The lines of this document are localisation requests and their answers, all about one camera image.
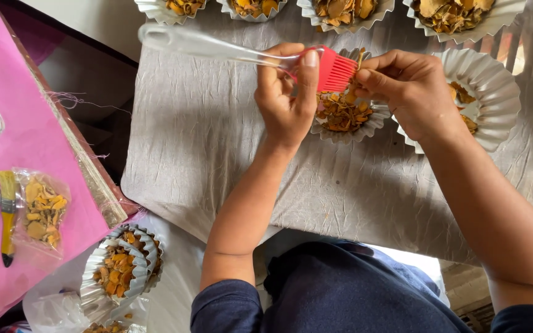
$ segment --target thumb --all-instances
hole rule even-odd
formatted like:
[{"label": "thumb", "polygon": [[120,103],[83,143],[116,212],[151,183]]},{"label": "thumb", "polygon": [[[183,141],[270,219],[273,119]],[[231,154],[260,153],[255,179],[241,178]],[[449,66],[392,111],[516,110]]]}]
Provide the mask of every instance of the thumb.
[{"label": "thumb", "polygon": [[391,97],[403,89],[403,82],[394,80],[373,69],[361,69],[357,72],[357,80],[374,94]]},{"label": "thumb", "polygon": [[297,70],[297,97],[295,107],[301,113],[313,113],[316,110],[320,57],[315,50],[309,50],[301,57]]}]

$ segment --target pink paper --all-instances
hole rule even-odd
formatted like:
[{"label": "pink paper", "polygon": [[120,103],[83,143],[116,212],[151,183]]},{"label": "pink paper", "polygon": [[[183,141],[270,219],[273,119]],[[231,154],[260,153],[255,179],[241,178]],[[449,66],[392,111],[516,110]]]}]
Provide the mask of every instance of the pink paper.
[{"label": "pink paper", "polygon": [[[66,182],[72,204],[60,231],[64,261],[71,260],[108,233],[59,122],[0,18],[0,170],[12,166],[46,172]],[[47,272],[18,260],[4,268],[0,251],[0,316]]]}]

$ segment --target sleeve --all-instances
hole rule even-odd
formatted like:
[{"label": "sleeve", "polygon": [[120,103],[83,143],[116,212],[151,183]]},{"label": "sleeve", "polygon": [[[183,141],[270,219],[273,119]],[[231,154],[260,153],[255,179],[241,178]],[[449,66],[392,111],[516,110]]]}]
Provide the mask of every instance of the sleeve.
[{"label": "sleeve", "polygon": [[262,315],[252,284],[223,280],[205,288],[192,302],[191,333],[258,332]]},{"label": "sleeve", "polygon": [[504,308],[494,317],[491,332],[533,332],[533,305],[514,305]]}]

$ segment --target bag of dried turmeric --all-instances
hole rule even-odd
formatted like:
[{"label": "bag of dried turmeric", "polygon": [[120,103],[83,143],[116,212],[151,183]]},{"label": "bag of dried turmeric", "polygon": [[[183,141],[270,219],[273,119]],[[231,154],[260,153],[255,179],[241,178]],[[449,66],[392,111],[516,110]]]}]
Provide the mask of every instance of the bag of dried turmeric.
[{"label": "bag of dried turmeric", "polygon": [[39,171],[12,171],[19,184],[12,242],[63,259],[60,225],[71,202],[69,187]]}]

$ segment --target yellow paint brush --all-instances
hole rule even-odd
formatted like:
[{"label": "yellow paint brush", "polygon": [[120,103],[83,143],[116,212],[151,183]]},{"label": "yellow paint brush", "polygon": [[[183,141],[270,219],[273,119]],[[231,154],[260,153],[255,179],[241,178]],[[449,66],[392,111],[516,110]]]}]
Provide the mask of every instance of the yellow paint brush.
[{"label": "yellow paint brush", "polygon": [[14,245],[11,234],[14,228],[15,216],[15,177],[11,171],[0,171],[1,187],[1,216],[4,220],[4,229],[1,237],[1,256],[5,267],[9,267],[14,260]]}]

